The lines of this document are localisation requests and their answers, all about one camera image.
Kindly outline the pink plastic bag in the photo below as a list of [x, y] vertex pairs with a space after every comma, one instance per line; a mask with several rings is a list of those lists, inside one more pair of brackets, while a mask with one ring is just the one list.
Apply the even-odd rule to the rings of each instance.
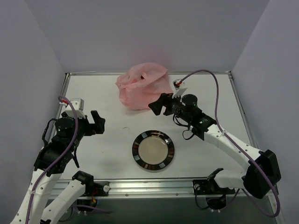
[[168, 70], [157, 63], [133, 66], [117, 77], [120, 102], [130, 110], [148, 110], [162, 93], [173, 93]]

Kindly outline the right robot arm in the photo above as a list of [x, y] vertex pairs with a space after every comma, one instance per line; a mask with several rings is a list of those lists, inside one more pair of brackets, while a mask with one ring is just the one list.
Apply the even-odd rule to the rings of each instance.
[[187, 123], [191, 132], [233, 158], [245, 171], [235, 173], [220, 170], [207, 181], [210, 191], [217, 193], [223, 188], [243, 188], [253, 197], [262, 199], [281, 180], [278, 160], [271, 150], [254, 148], [217, 125], [215, 119], [202, 112], [197, 106], [197, 97], [192, 94], [175, 98], [163, 93], [159, 99], [149, 104], [155, 115], [175, 115]]

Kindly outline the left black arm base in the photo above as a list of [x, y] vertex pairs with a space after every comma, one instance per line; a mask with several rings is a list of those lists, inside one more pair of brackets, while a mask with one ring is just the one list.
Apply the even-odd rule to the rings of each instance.
[[109, 182], [94, 182], [88, 183], [85, 192], [82, 195], [87, 197], [86, 199], [78, 199], [75, 205], [85, 205], [90, 207], [96, 207], [98, 204], [98, 197], [106, 197], [110, 191]]

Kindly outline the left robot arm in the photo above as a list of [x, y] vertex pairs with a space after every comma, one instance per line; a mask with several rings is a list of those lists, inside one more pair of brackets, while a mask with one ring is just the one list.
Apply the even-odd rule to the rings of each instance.
[[74, 160], [78, 165], [76, 151], [82, 138], [103, 134], [105, 130], [106, 120], [97, 111], [91, 111], [91, 115], [93, 123], [89, 123], [86, 115], [74, 118], [66, 112], [54, 120], [56, 134], [38, 154], [30, 185], [12, 223], [55, 224], [80, 196], [91, 196], [100, 187], [91, 174], [78, 171], [66, 189], [47, 204], [68, 162]]

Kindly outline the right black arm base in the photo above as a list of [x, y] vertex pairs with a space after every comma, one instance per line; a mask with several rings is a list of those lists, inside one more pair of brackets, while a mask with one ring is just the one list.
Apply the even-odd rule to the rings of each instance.
[[[233, 195], [235, 198], [237, 194], [234, 189], [220, 188], [215, 181], [208, 179], [193, 180], [192, 183], [195, 204], [200, 210], [210, 209], [220, 212], [230, 204], [227, 201], [227, 195]], [[198, 196], [205, 196], [206, 205], [199, 204]]]

